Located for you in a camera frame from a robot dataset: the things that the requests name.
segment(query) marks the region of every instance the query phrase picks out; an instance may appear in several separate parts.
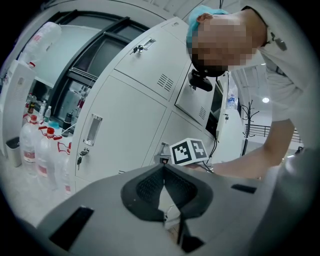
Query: plastic bottle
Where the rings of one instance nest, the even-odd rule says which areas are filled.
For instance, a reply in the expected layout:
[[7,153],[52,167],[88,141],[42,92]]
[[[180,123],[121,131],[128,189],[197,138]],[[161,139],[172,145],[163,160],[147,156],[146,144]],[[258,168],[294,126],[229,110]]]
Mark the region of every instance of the plastic bottle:
[[58,154],[56,155],[55,161],[55,178],[57,181],[58,189],[60,190],[61,194],[65,198],[67,198],[71,195],[69,173],[71,142],[69,143],[68,148],[66,148],[66,146],[60,142],[58,142],[57,147]]
[[[28,113],[29,106],[30,106],[30,103],[31,103],[31,98],[32,98],[32,93],[30,92],[30,93],[28,94],[28,97],[26,98],[26,102],[25,102],[25,105],[24,105],[23,116],[25,116],[25,114]],[[27,118],[23,118],[23,120],[22,120],[22,126],[24,126],[25,123],[27,123]]]
[[238,87],[230,74],[228,75],[228,79],[228,98],[226,109],[236,110],[238,108]]
[[46,101],[44,100],[43,103],[41,104],[40,111],[39,111],[39,116],[40,116],[41,118],[43,118],[44,115],[45,115],[46,106],[47,106],[47,103],[46,103]]
[[37,122],[37,116],[32,115],[31,121],[28,121],[21,129],[20,132],[20,153],[21,160],[24,169],[31,175],[36,177],[36,156],[35,156],[35,144],[37,143],[37,133],[39,124]]
[[61,27],[53,22],[44,24],[30,39],[18,60],[37,66],[37,62],[61,36]]
[[48,123],[50,121],[50,117],[51,117],[51,106],[48,106],[48,108],[44,114],[44,121],[46,123]]
[[49,190],[57,189],[55,178],[54,154],[57,142],[54,140],[55,129],[49,127],[35,145],[35,165],[40,184]]
[[228,110],[235,109],[235,96],[233,94],[230,94],[228,97],[227,109]]

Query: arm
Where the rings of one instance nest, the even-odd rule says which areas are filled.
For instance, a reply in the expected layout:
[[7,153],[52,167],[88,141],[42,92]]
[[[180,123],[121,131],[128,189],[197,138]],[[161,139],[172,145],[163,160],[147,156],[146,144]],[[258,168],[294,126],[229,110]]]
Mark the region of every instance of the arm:
[[272,122],[269,135],[262,147],[233,161],[214,164],[214,173],[244,178],[263,176],[268,168],[281,163],[294,131],[295,127],[289,119]]

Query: white shirt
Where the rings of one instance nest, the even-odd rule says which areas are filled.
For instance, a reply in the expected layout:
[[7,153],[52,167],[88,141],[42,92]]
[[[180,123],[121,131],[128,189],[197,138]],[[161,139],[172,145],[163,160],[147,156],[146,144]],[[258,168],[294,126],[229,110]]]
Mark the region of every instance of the white shirt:
[[[316,72],[314,61],[305,61],[309,42],[295,21],[271,0],[242,0],[241,8],[254,9],[267,25],[267,43],[260,47],[266,63],[266,78],[272,103],[272,121],[289,118],[289,109],[308,86],[310,74]],[[276,39],[284,41],[282,50]]]
[[259,51],[266,63],[272,121],[290,119],[306,147],[320,147],[320,68],[308,39],[277,3],[241,0],[240,5],[255,10],[267,25],[269,43]]

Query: floor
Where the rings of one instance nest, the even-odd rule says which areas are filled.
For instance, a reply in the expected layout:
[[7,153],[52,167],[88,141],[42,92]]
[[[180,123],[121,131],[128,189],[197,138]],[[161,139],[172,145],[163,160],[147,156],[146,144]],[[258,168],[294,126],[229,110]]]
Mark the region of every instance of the floor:
[[41,186],[36,177],[25,172],[22,165],[13,167],[0,153],[0,185],[14,214],[33,226],[65,200],[59,190],[49,190]]

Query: coat rack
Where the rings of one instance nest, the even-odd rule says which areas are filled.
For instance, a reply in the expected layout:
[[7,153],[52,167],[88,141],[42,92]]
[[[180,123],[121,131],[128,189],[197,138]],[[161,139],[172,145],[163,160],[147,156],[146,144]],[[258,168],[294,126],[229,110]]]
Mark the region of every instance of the coat rack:
[[242,119],[243,119],[243,120],[248,120],[248,124],[247,124],[247,126],[246,126],[246,131],[245,131],[245,133],[242,132],[243,135],[245,136],[245,142],[244,142],[243,151],[242,151],[241,156],[244,156],[245,153],[246,153],[247,145],[248,145],[248,138],[255,136],[255,135],[250,135],[250,124],[251,124],[251,122],[254,123],[254,121],[252,121],[251,118],[252,118],[255,114],[257,114],[257,113],[260,112],[260,111],[257,111],[257,112],[255,112],[254,114],[251,114],[251,111],[255,109],[254,107],[252,107],[252,102],[253,102],[253,100],[251,100],[251,102],[249,102],[249,107],[247,107],[246,105],[241,105],[243,111],[246,113],[246,118],[242,118]]

